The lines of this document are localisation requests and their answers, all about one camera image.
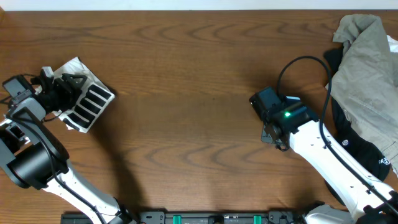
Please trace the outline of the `white t-shirt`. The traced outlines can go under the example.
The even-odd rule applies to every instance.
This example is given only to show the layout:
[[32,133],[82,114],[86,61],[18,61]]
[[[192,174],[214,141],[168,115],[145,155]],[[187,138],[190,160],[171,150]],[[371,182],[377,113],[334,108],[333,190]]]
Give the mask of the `white t-shirt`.
[[72,109],[63,113],[60,110],[54,111],[53,114],[58,116],[68,129],[87,133],[115,98],[115,94],[78,57],[62,65],[53,74],[55,78],[60,78],[64,73],[84,75],[87,80],[83,84],[81,94]]

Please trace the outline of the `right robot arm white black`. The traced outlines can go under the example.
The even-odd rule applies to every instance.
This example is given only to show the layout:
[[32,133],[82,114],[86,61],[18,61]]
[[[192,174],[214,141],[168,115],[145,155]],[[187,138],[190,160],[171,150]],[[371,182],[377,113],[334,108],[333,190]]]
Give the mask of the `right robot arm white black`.
[[271,143],[302,156],[347,208],[321,205],[304,216],[306,223],[397,223],[397,192],[355,161],[300,100],[276,98],[252,106]]

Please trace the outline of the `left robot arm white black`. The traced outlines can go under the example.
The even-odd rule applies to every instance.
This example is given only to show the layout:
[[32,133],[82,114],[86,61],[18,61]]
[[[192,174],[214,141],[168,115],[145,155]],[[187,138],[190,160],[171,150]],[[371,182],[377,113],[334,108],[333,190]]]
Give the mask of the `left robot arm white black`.
[[1,169],[19,187],[57,195],[93,223],[138,223],[112,196],[92,186],[72,166],[62,143],[44,126],[51,112],[70,109],[82,94],[85,75],[16,75],[3,82],[8,112],[1,123]]

